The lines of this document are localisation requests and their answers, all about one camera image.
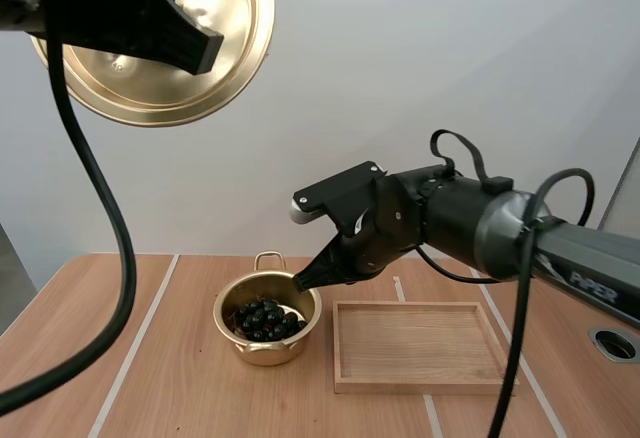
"black cable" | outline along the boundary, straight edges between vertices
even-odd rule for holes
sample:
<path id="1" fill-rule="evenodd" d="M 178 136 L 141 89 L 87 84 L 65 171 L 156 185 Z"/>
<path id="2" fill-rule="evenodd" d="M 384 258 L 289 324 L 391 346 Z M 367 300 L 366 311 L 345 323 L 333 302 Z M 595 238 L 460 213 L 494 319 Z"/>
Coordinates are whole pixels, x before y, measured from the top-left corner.
<path id="1" fill-rule="evenodd" d="M 438 273 L 440 273 L 441 275 L 446 276 L 447 278 L 450 278 L 454 281 L 459 281 L 460 283 L 472 283 L 475 285 L 490 285 L 493 283 L 499 283 L 498 280 L 494 280 L 493 278 L 468 278 L 466 276 L 460 276 L 460 275 L 456 275 L 455 273 L 451 273 L 448 270 L 445 270 L 444 268 L 442 268 L 440 265 L 438 265 L 435 261 L 433 261 L 431 259 L 431 257 L 429 255 L 427 255 L 427 253 L 420 248 L 419 246 L 416 247 L 416 251 L 418 252 L 418 254 L 420 255 L 420 257 L 427 262 L 427 264 L 433 268 L 434 270 L 436 270 Z"/>
<path id="2" fill-rule="evenodd" d="M 51 89 L 62 123 L 78 157 L 104 206 L 118 241 L 122 263 L 122 287 L 113 316 L 105 328 L 86 347 L 55 368 L 0 394 L 0 416 L 30 403 L 55 390 L 86 370 L 114 343 L 124 329 L 136 293 L 136 262 L 131 238 L 118 205 L 111 194 L 98 164 L 78 125 L 67 94 L 64 77 L 62 42 L 56 26 L 55 0 L 45 0 L 45 25 L 47 31 L 47 55 Z"/>
<path id="3" fill-rule="evenodd" d="M 518 281 L 518 295 L 516 298 L 515 317 L 512 327 L 511 348 L 509 349 L 507 369 L 505 370 L 504 379 L 502 381 L 502 388 L 500 389 L 496 411 L 493 415 L 491 428 L 489 429 L 489 438 L 498 438 L 500 436 L 500 431 L 502 430 L 502 425 L 509 408 L 516 373 L 518 371 L 518 363 L 520 361 L 520 353 L 522 351 L 522 341 L 524 339 L 524 329 L 527 319 L 531 273 L 533 272 L 533 253 L 535 250 L 536 235 L 539 231 L 534 226 L 534 219 L 538 216 L 540 208 L 544 204 L 544 198 L 549 190 L 556 183 L 572 176 L 579 176 L 583 178 L 587 185 L 587 198 L 584 210 L 582 211 L 582 216 L 578 221 L 579 226 L 584 226 L 589 219 L 589 215 L 591 214 L 591 209 L 593 207 L 595 185 L 591 175 L 580 168 L 560 171 L 547 178 L 540 188 L 538 188 L 538 191 L 529 198 L 522 216 L 522 222 L 524 223 L 524 239 L 521 245 L 520 279 Z"/>

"black strap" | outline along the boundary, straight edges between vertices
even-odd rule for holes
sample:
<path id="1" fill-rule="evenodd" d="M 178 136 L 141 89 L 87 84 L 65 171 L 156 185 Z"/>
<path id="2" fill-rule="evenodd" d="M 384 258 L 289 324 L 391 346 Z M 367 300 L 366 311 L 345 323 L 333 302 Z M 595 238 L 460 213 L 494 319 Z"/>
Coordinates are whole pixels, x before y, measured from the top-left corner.
<path id="1" fill-rule="evenodd" d="M 480 180 L 482 189 L 486 193 L 497 195 L 504 191 L 509 191 L 513 189 L 513 180 L 511 178 L 506 178 L 504 176 L 494 176 L 492 178 L 489 178 L 487 176 L 487 172 L 484 169 L 484 160 L 482 159 L 482 153 L 480 153 L 480 150 L 476 147 L 476 145 L 471 143 L 464 136 L 459 135 L 458 133 L 454 133 L 453 131 L 438 130 L 433 135 L 431 135 L 431 142 L 430 142 L 431 153 L 433 153 L 433 155 L 437 156 L 438 158 L 444 159 L 445 166 L 446 166 L 446 174 L 448 176 L 452 176 L 455 173 L 456 165 L 453 159 L 449 158 L 448 156 L 444 156 L 442 153 L 440 153 L 440 150 L 438 149 L 438 138 L 440 138 L 442 135 L 453 135 L 456 138 L 458 138 L 458 140 L 464 146 L 467 147 L 467 149 L 469 150 L 469 153 L 471 153 L 471 158 L 473 158 L 473 166 L 476 169 L 476 175 L 478 175 L 478 180 Z"/>

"white wall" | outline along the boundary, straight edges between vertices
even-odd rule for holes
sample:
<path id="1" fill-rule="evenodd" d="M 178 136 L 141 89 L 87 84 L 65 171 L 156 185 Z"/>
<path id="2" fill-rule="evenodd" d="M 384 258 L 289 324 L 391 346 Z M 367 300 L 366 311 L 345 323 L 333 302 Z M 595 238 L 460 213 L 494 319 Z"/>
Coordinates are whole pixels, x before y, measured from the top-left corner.
<path id="1" fill-rule="evenodd" d="M 139 252 L 314 254 L 332 227 L 290 223 L 293 191 L 367 159 L 433 164 L 440 127 L 523 189 L 590 169 L 597 223 L 640 135 L 638 3 L 277 0 L 270 56 L 215 116 L 144 130 L 76 109 Z M 0 50 L 0 222 L 41 286 L 115 242 L 28 38 L 0 34 Z M 582 200 L 576 182 L 550 202 L 575 219 Z"/>

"gold pot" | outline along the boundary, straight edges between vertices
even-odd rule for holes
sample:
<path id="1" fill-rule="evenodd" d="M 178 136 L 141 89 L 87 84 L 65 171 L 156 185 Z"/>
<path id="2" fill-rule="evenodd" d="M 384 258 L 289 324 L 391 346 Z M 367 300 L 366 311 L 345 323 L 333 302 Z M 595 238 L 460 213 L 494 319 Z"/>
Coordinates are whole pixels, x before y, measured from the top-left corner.
<path id="1" fill-rule="evenodd" d="M 264 256 L 280 258 L 281 270 L 261 270 Z M 233 351 L 240 359 L 260 366 L 286 363 L 298 356 L 307 344 L 309 333 L 318 323 L 322 312 L 322 299 L 317 290 L 298 293 L 293 285 L 293 273 L 287 271 L 284 257 L 277 251 L 265 251 L 256 256 L 253 273 L 232 281 L 218 293 L 213 306 L 213 319 L 220 332 L 231 341 Z M 286 311 L 293 311 L 304 319 L 307 326 L 299 333 L 282 341 L 255 343 L 233 332 L 233 313 L 243 303 L 258 296 L 276 300 Z"/>

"white line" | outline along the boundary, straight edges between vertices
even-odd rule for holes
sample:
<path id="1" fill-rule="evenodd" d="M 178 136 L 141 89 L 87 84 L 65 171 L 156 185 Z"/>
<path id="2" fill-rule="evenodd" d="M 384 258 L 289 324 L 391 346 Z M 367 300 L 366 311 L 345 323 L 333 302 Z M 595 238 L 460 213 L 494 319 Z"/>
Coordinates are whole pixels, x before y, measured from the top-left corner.
<path id="1" fill-rule="evenodd" d="M 433 402 L 431 395 L 424 395 L 424 406 L 427 409 L 427 416 L 431 423 L 431 434 L 433 438 L 443 438 L 442 428 L 440 427 L 440 420 L 438 419 L 438 412 L 436 411 L 436 405 Z"/>
<path id="2" fill-rule="evenodd" d="M 396 287 L 396 293 L 398 294 L 398 301 L 407 301 L 404 296 L 404 289 L 402 288 L 400 277 L 394 276 L 393 281 Z M 436 411 L 436 405 L 433 402 L 433 397 L 431 395 L 423 395 L 423 398 L 424 407 L 427 409 L 427 418 L 431 425 L 431 434 L 433 435 L 433 438 L 443 438 L 442 428 L 440 427 L 440 420 L 438 419 L 438 412 Z"/>
<path id="3" fill-rule="evenodd" d="M 478 272 L 476 270 L 474 270 L 471 267 L 469 267 L 469 269 L 471 270 L 471 275 L 474 278 L 480 278 L 480 275 L 478 275 Z M 507 339 L 507 342 L 511 344 L 511 331 L 509 330 L 509 327 L 507 326 L 504 319 L 502 318 L 502 315 L 500 314 L 498 307 L 493 301 L 493 298 L 489 294 L 489 290 L 487 290 L 487 287 L 485 285 L 478 285 L 478 286 L 480 287 L 480 291 L 484 295 L 484 299 L 487 300 L 487 304 L 491 309 L 491 313 L 493 313 L 493 317 L 498 322 L 498 326 L 502 330 L 504 337 Z M 531 368 L 529 367 L 527 360 L 524 359 L 524 355 L 520 356 L 520 366 L 522 367 L 522 371 L 527 377 L 527 380 L 529 380 L 529 383 L 531 384 L 531 388 L 533 389 L 533 392 L 535 393 L 536 398 L 538 398 L 538 401 L 540 402 L 540 406 L 542 406 L 544 413 L 547 415 L 547 418 L 549 419 L 549 423 L 551 423 L 551 427 L 553 428 L 553 431 L 556 432 L 556 436 L 558 438 L 567 438 L 567 433 L 564 431 L 564 428 L 562 427 L 562 424 L 560 423 L 558 416 L 553 411 L 553 408 L 551 408 L 551 404 L 549 403 L 549 400 L 547 400 L 547 397 L 545 396 L 544 391 L 542 391 L 542 388 L 540 387 L 538 380 L 536 380 L 536 377 L 533 376 L 533 372 L 531 371 Z"/>
<path id="4" fill-rule="evenodd" d="M 407 301 L 404 297 L 404 290 L 402 289 L 402 283 L 400 283 L 400 277 L 393 277 L 394 284 L 396 285 L 396 293 L 398 294 L 398 301 Z"/>
<path id="5" fill-rule="evenodd" d="M 162 280 L 162 283 L 160 284 L 160 288 L 158 288 L 156 296 L 153 299 L 153 301 L 151 302 L 151 306 L 149 306 L 149 310 L 147 311 L 147 315 L 144 317 L 144 320 L 142 321 L 142 324 L 140 325 L 140 328 L 138 329 L 138 334 L 134 338 L 133 343 L 131 343 L 131 348 L 129 348 L 129 353 L 127 353 L 127 356 L 125 357 L 124 361 L 122 362 L 122 366 L 120 367 L 120 371 L 118 371 L 118 374 L 116 375 L 116 379 L 114 380 L 113 385 L 111 385 L 111 389 L 109 390 L 109 394 L 107 395 L 107 397 L 104 400 L 104 404 L 102 405 L 102 408 L 100 409 L 100 412 L 98 413 L 98 416 L 96 417 L 96 421 L 94 422 L 93 427 L 91 428 L 91 431 L 89 432 L 89 437 L 88 438 L 98 438 L 98 435 L 100 434 L 100 431 L 102 430 L 102 425 L 104 425 L 104 422 L 107 419 L 107 416 L 109 415 L 109 412 L 111 411 L 111 407 L 113 406 L 113 402 L 116 400 L 116 396 L 118 396 L 118 392 L 120 391 L 120 387 L 122 386 L 122 383 L 124 382 L 124 379 L 126 378 L 127 373 L 129 372 L 129 368 L 131 367 L 131 363 L 133 362 L 133 359 L 135 358 L 136 353 L 138 352 L 138 348 L 140 348 L 140 343 L 142 343 L 142 339 L 144 338 L 144 335 L 147 332 L 147 329 L 149 328 L 149 325 L 151 324 L 151 320 L 153 319 L 153 315 L 155 315 L 156 310 L 158 309 L 158 305 L 160 304 L 160 301 L 162 300 L 162 296 L 164 295 L 164 292 L 166 291 L 167 286 L 169 285 L 169 281 L 171 280 L 171 276 L 173 275 L 173 271 L 175 270 L 176 265 L 178 263 L 178 258 L 180 258 L 180 255 L 173 255 L 173 260 L 171 260 L 171 264 L 169 265 L 169 268 L 167 269 L 167 274 L 164 276 L 164 279 Z"/>

